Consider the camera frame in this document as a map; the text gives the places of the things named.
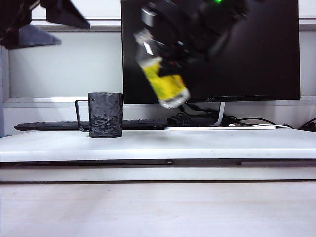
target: computer monitor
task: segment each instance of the computer monitor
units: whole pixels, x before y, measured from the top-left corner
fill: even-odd
[[[134,33],[145,27],[141,8],[150,0],[122,0],[125,104],[158,103],[135,60]],[[247,0],[247,19],[237,22],[216,57],[184,68],[189,102],[300,99],[298,0]]]

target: monitor base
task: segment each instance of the monitor base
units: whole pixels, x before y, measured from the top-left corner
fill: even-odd
[[[254,126],[241,126],[241,127],[166,127],[165,130],[169,131],[216,131],[216,130],[274,130],[276,126],[262,126],[262,127],[254,127]]]

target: black mug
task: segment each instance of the black mug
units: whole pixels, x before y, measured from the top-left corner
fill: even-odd
[[[89,102],[89,130],[82,127],[78,101]],[[88,100],[75,101],[79,130],[89,132],[93,138],[112,138],[122,136],[123,94],[94,92]]]

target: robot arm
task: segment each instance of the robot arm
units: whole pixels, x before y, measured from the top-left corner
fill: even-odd
[[[60,44],[60,40],[30,25],[32,10],[46,8],[47,21],[90,28],[90,24],[70,0],[1,0],[0,45],[7,49]]]

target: keyboard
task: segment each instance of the keyboard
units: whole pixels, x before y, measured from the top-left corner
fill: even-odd
[[[81,122],[84,129],[89,129],[89,122]],[[167,127],[166,119],[124,120],[123,130],[162,130]],[[76,121],[72,122],[34,122],[21,123],[14,127],[19,131],[67,131],[79,130]]]

